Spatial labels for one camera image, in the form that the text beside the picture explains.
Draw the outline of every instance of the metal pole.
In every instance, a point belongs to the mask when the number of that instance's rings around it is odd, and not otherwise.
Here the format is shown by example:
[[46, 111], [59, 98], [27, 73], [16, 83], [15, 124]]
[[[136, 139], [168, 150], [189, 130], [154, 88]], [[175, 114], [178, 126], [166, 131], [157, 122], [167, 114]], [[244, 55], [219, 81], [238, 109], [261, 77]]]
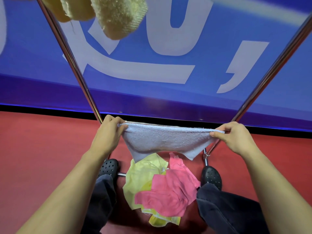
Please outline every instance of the metal pole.
[[[282, 69], [282, 67], [286, 64], [286, 62], [291, 58], [294, 52], [298, 49], [301, 43], [306, 39], [306, 37], [312, 31], [312, 14], [308, 16], [305, 22], [301, 25], [298, 31], [295, 33], [294, 37], [287, 44], [285, 49], [273, 63], [271, 68], [267, 71], [267, 73], [263, 76], [261, 81], [240, 107], [235, 117], [232, 121], [239, 121], [240, 118], [245, 114], [245, 112], [249, 109], [249, 107], [253, 104], [253, 102], [258, 98], [258, 96], [263, 92], [263, 90], [267, 87], [267, 85], [272, 81], [272, 79], [277, 75], [277, 73]], [[207, 158], [211, 152], [216, 148], [219, 144], [220, 140], [218, 139], [211, 149], [208, 152], [204, 153], [204, 159]]]
[[82, 72], [79, 69], [79, 66], [76, 62], [76, 59], [68, 45], [67, 39], [63, 33], [62, 28], [60, 27], [59, 22], [55, 19], [54, 15], [45, 7], [44, 3], [41, 0], [37, 0], [44, 16], [46, 17], [46, 20], [48, 21], [53, 34], [55, 35], [55, 38], [57, 39], [57, 42], [60, 45], [60, 48], [62, 49], [66, 60], [68, 61], [68, 64], [70, 65], [85, 97], [88, 100], [89, 105], [92, 108], [92, 111], [94, 115], [96, 116], [96, 119], [102, 124], [103, 120], [101, 117], [101, 114], [90, 94], [90, 91], [88, 89], [88, 86], [83, 78]]

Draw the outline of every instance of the beige towel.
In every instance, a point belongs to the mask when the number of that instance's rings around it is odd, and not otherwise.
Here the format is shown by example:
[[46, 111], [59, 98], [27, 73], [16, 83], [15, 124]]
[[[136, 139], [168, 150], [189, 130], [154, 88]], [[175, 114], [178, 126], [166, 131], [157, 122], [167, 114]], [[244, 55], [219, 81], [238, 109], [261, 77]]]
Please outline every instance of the beige towel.
[[105, 35], [117, 40], [135, 31], [147, 12], [145, 0], [42, 0], [60, 22], [98, 18]]

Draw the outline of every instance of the light blue cloth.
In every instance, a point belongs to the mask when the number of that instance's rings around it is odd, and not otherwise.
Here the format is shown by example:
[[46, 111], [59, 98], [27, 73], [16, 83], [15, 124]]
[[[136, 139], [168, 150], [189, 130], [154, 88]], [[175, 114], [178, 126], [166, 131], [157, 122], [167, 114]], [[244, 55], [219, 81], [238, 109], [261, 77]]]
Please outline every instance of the light blue cloth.
[[122, 137], [133, 160], [138, 162], [152, 153], [175, 151], [193, 160], [204, 148], [216, 141], [213, 129], [126, 123], [129, 127]]

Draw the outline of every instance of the red carpet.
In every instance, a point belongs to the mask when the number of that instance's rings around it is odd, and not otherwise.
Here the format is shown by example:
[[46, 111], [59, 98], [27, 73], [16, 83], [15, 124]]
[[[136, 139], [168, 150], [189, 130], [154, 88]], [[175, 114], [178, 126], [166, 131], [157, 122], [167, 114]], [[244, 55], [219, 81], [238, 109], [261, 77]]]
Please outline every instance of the red carpet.
[[[44, 115], [0, 112], [0, 230], [13, 234], [44, 202], [89, 148], [97, 121]], [[299, 193], [312, 204], [312, 140], [253, 135], [257, 145]], [[166, 160], [168, 153], [161, 153]], [[130, 166], [124, 143], [111, 155], [121, 171]], [[201, 156], [184, 163], [199, 179]], [[243, 160], [223, 143], [209, 157], [209, 165], [221, 174], [223, 190], [256, 200]], [[180, 226], [153, 228], [149, 216], [131, 211], [122, 192], [125, 178], [118, 179], [118, 203], [103, 233], [213, 233], [201, 220], [196, 202], [181, 218]]]

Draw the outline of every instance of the pant leg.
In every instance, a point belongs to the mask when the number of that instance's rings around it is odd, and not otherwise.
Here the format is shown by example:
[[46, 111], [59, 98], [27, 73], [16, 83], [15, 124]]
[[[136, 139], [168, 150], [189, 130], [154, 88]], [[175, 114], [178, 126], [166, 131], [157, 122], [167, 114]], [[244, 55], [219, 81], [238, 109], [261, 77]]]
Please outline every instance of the pant leg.
[[81, 234], [99, 234], [116, 203], [113, 179], [102, 175], [96, 180]]
[[197, 192], [201, 217], [217, 234], [269, 233], [260, 204], [205, 184]]

